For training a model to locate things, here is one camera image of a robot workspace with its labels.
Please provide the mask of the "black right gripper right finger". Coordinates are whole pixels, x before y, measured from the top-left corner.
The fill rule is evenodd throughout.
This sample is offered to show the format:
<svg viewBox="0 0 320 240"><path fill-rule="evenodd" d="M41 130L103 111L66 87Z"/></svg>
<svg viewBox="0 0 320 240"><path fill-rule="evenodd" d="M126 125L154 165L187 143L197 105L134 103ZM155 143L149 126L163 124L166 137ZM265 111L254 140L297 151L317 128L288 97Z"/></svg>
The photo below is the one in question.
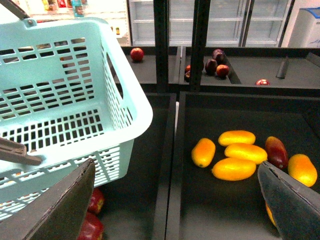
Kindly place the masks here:
<svg viewBox="0 0 320 240"><path fill-rule="evenodd" d="M264 161L258 181L283 240L320 238L320 194Z"/></svg>

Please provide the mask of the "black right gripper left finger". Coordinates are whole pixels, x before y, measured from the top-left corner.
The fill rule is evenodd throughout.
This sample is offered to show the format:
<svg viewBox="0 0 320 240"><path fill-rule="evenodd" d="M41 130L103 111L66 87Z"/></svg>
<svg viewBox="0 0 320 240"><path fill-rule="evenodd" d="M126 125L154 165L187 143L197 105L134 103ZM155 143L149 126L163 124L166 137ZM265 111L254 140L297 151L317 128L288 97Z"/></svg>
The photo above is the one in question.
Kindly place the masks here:
<svg viewBox="0 0 320 240"><path fill-rule="evenodd" d="M75 240L94 188L89 158L22 210L0 223L2 240Z"/></svg>

